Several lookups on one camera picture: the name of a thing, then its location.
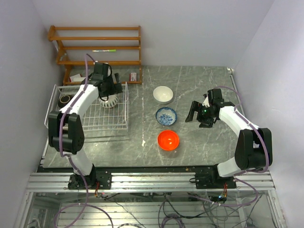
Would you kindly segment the cream bowl blue base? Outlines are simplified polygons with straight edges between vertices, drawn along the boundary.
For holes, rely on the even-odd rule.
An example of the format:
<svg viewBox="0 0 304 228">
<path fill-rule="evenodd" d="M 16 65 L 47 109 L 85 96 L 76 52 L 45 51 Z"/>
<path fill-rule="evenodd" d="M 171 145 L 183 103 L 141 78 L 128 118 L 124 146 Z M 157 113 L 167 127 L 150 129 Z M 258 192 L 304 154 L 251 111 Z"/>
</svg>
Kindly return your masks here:
<svg viewBox="0 0 304 228">
<path fill-rule="evenodd" d="M 109 95 L 108 97 L 99 98 L 100 105 L 103 108 L 113 108 L 118 104 L 118 95 Z"/>
</svg>

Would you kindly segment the blue floral bowl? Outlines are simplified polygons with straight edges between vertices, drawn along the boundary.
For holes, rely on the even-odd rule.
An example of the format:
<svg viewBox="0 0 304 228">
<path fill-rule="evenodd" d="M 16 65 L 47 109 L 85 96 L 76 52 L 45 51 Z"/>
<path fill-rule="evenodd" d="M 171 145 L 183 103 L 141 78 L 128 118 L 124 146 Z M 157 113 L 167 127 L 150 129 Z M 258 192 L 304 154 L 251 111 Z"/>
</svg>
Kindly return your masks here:
<svg viewBox="0 0 304 228">
<path fill-rule="evenodd" d="M 170 107 L 162 107 L 155 113 L 157 122 L 163 126 L 171 126 L 177 121 L 177 113 Z"/>
</svg>

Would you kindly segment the plain white bowl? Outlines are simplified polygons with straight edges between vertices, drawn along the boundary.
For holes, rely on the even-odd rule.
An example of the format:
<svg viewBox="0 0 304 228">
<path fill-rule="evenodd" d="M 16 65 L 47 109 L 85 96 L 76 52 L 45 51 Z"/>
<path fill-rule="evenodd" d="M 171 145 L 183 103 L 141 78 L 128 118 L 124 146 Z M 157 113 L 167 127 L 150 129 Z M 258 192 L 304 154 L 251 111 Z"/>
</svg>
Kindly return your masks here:
<svg viewBox="0 0 304 228">
<path fill-rule="evenodd" d="M 153 91 L 154 99 L 160 104 L 168 104 L 173 99 L 173 91 L 167 86 L 158 86 Z"/>
</svg>

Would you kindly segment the brown patterned bowl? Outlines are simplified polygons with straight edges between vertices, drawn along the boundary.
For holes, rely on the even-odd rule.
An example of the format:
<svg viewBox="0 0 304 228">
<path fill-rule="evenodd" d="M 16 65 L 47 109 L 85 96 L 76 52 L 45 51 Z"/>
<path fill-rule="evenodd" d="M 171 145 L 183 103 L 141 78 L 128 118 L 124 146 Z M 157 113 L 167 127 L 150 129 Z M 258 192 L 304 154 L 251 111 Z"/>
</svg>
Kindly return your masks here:
<svg viewBox="0 0 304 228">
<path fill-rule="evenodd" d="M 72 100 L 72 98 L 73 98 L 72 95 L 62 95 L 57 102 L 58 107 L 59 108 L 65 107 Z"/>
</svg>

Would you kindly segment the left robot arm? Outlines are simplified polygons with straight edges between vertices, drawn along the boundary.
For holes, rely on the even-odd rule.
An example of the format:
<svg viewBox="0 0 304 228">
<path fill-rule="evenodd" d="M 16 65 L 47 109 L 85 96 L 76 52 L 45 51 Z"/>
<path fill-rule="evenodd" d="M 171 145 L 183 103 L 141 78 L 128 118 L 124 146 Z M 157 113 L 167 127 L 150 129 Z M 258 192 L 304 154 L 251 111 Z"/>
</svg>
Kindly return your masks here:
<svg viewBox="0 0 304 228">
<path fill-rule="evenodd" d="M 84 151 L 85 134 L 82 118 L 96 99 L 107 108 L 118 102 L 123 92 L 118 73 L 113 74 L 108 63 L 95 62 L 77 93 L 59 111 L 48 114 L 48 143 L 72 165 L 68 188 L 91 189 L 98 184 L 96 168 Z"/>
</svg>

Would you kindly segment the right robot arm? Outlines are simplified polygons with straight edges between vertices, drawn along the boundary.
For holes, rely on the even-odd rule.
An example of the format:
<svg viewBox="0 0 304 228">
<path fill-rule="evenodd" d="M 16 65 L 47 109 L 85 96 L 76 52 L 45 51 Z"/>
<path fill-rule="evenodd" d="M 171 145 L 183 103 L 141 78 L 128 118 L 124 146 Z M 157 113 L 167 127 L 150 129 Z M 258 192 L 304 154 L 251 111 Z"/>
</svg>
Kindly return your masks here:
<svg viewBox="0 0 304 228">
<path fill-rule="evenodd" d="M 234 176 L 243 173 L 264 173 L 273 162 L 272 133 L 242 115 L 236 105 L 225 101 L 220 87 L 204 95 L 203 103 L 193 101 L 186 122 L 194 118 L 200 128 L 211 128 L 216 121 L 224 122 L 237 136 L 234 157 L 213 165 L 203 166 L 190 179 L 197 189 L 235 188 Z"/>
</svg>

